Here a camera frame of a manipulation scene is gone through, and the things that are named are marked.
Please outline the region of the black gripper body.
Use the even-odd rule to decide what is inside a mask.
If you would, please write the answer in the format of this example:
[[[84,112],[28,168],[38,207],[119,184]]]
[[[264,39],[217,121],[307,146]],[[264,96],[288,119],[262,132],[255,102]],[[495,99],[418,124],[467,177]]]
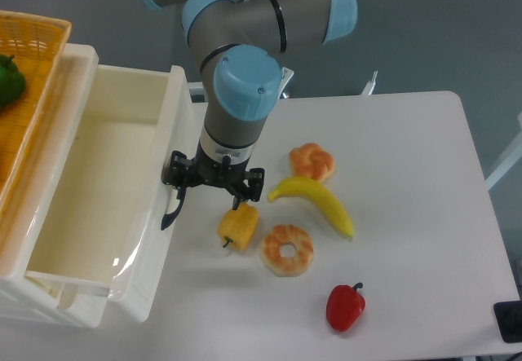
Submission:
[[[248,162],[217,162],[204,152],[198,152],[192,158],[191,187],[205,185],[225,189],[229,193],[247,193],[249,187],[245,182],[245,172]]]

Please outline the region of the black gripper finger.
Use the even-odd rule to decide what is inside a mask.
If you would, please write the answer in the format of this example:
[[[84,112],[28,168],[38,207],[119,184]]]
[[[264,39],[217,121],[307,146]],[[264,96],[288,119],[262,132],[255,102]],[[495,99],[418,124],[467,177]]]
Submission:
[[[188,159],[184,153],[174,150],[163,166],[161,181],[176,190],[177,200],[183,200],[187,189],[202,185],[204,178],[198,172],[195,158]]]
[[[233,196],[233,210],[238,210],[241,203],[260,200],[264,177],[264,168],[252,168],[240,171],[231,182],[226,183],[226,190]]]

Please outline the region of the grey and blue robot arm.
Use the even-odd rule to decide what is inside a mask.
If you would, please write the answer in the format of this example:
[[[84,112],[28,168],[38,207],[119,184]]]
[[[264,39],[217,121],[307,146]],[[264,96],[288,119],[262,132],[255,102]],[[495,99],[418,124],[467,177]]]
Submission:
[[[249,169],[254,146],[281,96],[279,54],[319,46],[356,27],[357,0],[142,0],[152,10],[180,4],[184,38],[199,67],[207,110],[196,155],[173,152],[164,184],[257,201],[262,169]]]

